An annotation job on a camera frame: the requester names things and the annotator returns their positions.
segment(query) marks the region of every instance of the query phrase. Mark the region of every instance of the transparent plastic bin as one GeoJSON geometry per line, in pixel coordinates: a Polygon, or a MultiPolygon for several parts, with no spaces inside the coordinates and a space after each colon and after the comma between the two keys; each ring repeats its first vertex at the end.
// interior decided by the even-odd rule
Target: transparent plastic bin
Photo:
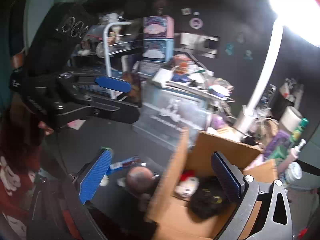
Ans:
{"type": "Polygon", "coordinates": [[[156,143],[174,150],[184,127],[189,128],[189,145],[193,145],[199,130],[205,130],[211,117],[206,101],[173,90],[146,84],[143,107],[133,129],[156,143]]]}

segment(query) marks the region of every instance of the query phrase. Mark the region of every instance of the green bottle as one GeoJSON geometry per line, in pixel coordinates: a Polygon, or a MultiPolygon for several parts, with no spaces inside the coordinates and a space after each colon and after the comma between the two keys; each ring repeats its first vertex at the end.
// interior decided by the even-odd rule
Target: green bottle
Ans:
{"type": "Polygon", "coordinates": [[[307,118],[302,118],[297,128],[290,135],[289,139],[284,143],[278,145],[273,153],[270,154],[268,159],[280,159],[278,161],[283,161],[288,155],[288,149],[292,148],[294,143],[300,138],[302,132],[308,125],[309,121],[307,118]]]}

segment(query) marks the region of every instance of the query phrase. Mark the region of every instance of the lamp head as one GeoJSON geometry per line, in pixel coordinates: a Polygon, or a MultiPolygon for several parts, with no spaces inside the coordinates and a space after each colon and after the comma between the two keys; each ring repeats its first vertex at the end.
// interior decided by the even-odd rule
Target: lamp head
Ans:
{"type": "Polygon", "coordinates": [[[269,0],[278,19],[291,31],[320,47],[320,6],[315,0],[269,0]]]}

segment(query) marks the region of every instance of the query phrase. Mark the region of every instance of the stacked box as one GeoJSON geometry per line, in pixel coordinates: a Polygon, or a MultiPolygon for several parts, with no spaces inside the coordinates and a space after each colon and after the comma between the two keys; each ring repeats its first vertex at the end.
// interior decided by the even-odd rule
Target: stacked box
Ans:
{"type": "Polygon", "coordinates": [[[168,62],[173,56],[174,20],[170,16],[143,19],[145,60],[168,62]]]}

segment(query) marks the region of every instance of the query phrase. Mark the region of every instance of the black plush toy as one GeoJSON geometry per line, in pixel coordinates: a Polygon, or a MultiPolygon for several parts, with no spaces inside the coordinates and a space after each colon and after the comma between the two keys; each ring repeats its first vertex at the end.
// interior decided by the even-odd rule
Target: black plush toy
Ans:
{"type": "Polygon", "coordinates": [[[191,196],[190,210],[201,219],[217,215],[229,204],[217,177],[212,176],[200,181],[197,191],[191,196]]]}

